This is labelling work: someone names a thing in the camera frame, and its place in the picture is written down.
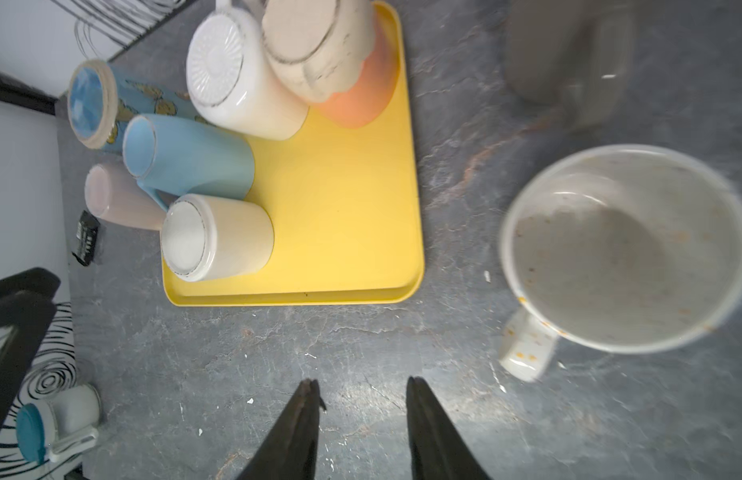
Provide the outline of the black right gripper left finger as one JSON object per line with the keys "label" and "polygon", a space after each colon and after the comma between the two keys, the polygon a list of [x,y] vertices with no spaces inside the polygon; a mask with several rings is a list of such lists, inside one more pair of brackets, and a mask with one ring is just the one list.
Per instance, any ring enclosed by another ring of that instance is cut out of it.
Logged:
{"label": "black right gripper left finger", "polygon": [[325,410],[319,382],[302,380],[238,479],[314,479]]}

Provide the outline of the speckled white mug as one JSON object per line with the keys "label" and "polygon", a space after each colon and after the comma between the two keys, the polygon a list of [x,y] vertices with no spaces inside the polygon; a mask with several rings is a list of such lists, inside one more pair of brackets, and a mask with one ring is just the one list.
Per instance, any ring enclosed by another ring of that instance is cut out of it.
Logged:
{"label": "speckled white mug", "polygon": [[526,185],[505,215],[498,253],[520,304],[499,362],[533,382],[560,339],[643,355],[725,324],[742,301],[742,198],[686,154],[596,147]]}

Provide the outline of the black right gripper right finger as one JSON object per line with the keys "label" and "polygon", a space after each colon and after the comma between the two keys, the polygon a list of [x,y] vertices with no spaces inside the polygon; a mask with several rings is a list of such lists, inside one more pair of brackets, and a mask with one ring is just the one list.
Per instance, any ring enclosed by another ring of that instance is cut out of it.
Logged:
{"label": "black right gripper right finger", "polygon": [[424,378],[408,379],[406,406],[414,479],[490,479]]}

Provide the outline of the small grey mug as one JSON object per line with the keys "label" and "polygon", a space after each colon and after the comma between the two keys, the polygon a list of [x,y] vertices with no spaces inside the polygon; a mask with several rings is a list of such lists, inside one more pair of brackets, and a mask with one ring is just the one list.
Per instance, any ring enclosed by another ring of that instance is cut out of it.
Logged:
{"label": "small grey mug", "polygon": [[562,105],[573,129],[599,125],[626,88],[635,37],[633,1],[514,1],[506,81],[525,100]]}

